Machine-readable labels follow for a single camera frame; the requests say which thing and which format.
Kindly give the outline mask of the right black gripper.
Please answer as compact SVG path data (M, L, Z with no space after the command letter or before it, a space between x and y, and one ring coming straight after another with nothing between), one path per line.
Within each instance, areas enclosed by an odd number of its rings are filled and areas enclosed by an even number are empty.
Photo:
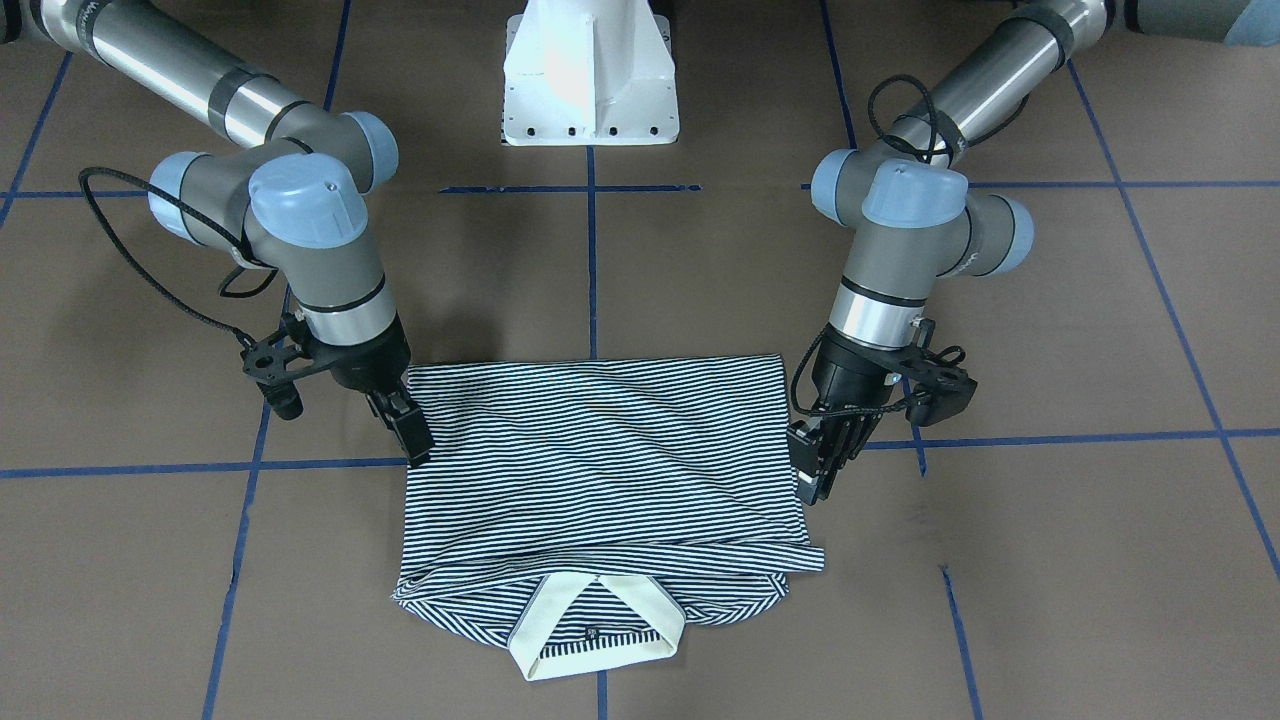
M372 414L397 438L408 468L429 461L435 441L422 409L404 388L411 361L399 315L376 337L358 345L325 343L337 360L329 372L335 382L366 393Z

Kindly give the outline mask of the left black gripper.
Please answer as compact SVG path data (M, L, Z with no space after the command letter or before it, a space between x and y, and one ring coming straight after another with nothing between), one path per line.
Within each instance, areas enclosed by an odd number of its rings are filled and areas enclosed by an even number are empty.
M810 373L815 402L808 409L809 418L787 429L796 495L805 505L829 497L835 478L873 436L881 421L878 414L906 407L905 398L890 402L896 383L884 382L897 366L896 348L864 345L833 325L826 325L815 341L817 359Z

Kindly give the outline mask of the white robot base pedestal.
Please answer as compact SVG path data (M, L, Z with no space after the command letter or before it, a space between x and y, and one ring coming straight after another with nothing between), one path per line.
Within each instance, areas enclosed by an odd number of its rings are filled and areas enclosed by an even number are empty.
M529 1L506 22L502 138L653 146L681 132L672 1Z

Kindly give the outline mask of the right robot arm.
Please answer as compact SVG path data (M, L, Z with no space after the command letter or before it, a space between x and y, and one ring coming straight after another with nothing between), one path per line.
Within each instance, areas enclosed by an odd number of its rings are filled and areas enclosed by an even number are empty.
M411 350L366 204L399 167L390 128L329 111L151 1L5 1L3 41L28 38L132 78L234 145L173 154L147 179L91 167L79 191L102 220L91 182L122 181L147 193L160 227L227 254L236 273L284 278L292 302L274 332L218 323L265 402L296 419L297 382L329 374L366 398L410 466L426 462L434 439L404 384Z

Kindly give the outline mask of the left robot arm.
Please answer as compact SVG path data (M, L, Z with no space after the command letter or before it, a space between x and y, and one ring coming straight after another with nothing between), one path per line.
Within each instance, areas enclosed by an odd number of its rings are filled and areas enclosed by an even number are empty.
M795 404L800 418L788 428L804 503L829 496L882 416L902 413L914 427L932 427L968 407L977 382L960 347L931 347L928 297L943 278L1015 269L1036 227L1015 200L974 193L956 165L1115 20L1142 35L1277 44L1275 1L1029 1L937 86L905 74L882 81L869 104L896 83L916 88L919 101L890 126L869 108L874 141L836 150L817 167L813 205L854 238L829 318L800 363L815 386L815 401Z

